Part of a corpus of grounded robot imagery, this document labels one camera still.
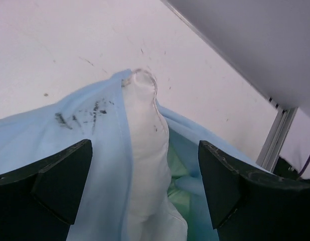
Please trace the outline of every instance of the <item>white table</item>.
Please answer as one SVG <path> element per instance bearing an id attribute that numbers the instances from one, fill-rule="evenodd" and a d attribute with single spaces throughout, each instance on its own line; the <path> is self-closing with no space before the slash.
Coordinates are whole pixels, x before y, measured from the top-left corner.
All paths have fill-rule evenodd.
<path id="1" fill-rule="evenodd" d="M 160 0 L 0 0 L 0 118 L 126 68 L 256 160 L 276 110 Z"/>

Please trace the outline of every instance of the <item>metal leg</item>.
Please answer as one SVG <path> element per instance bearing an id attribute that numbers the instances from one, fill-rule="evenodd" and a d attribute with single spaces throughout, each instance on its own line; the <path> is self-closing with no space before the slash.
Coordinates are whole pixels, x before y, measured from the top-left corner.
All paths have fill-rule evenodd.
<path id="1" fill-rule="evenodd" d="M 297 108 L 283 110 L 278 107 L 278 114 L 265 140 L 256 163 L 264 169 L 273 172 L 285 137 L 289 131 Z"/>

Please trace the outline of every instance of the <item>light blue fabric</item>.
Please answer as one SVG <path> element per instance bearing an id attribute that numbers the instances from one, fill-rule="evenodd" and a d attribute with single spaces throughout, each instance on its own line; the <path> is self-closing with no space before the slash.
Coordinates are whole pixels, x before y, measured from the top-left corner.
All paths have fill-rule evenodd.
<path id="1" fill-rule="evenodd" d="M 119 72 L 56 104 L 0 119 L 0 174 L 50 156 L 82 139 L 92 141 L 90 171 L 67 241 L 128 241 L 126 216 L 133 159 L 121 80 L 130 74 L 130 70 Z M 192 193 L 192 226 L 197 240 L 216 241 L 201 181 L 199 141 L 209 141 L 229 155 L 257 165 L 205 128 L 159 108 L 170 128 L 170 143 L 190 174 L 178 179 L 176 186 Z"/>

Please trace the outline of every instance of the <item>black cable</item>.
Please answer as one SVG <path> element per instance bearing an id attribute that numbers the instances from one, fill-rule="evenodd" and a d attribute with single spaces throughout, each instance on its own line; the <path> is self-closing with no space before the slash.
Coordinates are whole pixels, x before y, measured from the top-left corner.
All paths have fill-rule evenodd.
<path id="1" fill-rule="evenodd" d="M 301 178 L 301 176 L 302 176 L 303 173 L 305 172 L 306 168 L 308 167 L 309 163 L 310 163 L 310 155 L 309 155 L 309 157 L 307 158 L 307 161 L 306 161 L 306 163 L 304 164 L 304 166 L 302 167 L 301 171 L 298 173 L 298 179 Z"/>

